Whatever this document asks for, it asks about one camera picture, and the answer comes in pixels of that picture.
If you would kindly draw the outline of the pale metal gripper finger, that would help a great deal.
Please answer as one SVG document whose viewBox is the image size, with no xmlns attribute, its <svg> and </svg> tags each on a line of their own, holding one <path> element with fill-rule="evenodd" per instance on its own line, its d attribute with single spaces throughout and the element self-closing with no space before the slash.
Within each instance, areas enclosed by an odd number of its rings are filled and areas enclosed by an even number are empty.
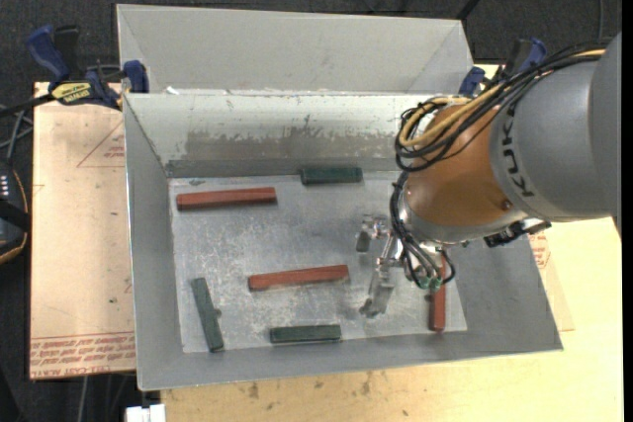
<svg viewBox="0 0 633 422">
<path fill-rule="evenodd" d="M 372 274 L 368 296 L 360 308 L 360 312 L 367 318 L 374 318 L 387 311 L 395 283 L 391 275 L 391 262 L 378 258 Z"/>
<path fill-rule="evenodd" d="M 382 214 L 365 214 L 361 220 L 361 228 L 356 236 L 355 249 L 358 253 L 366 253 L 373 240 L 384 239 L 390 234 L 388 218 Z"/>
</svg>

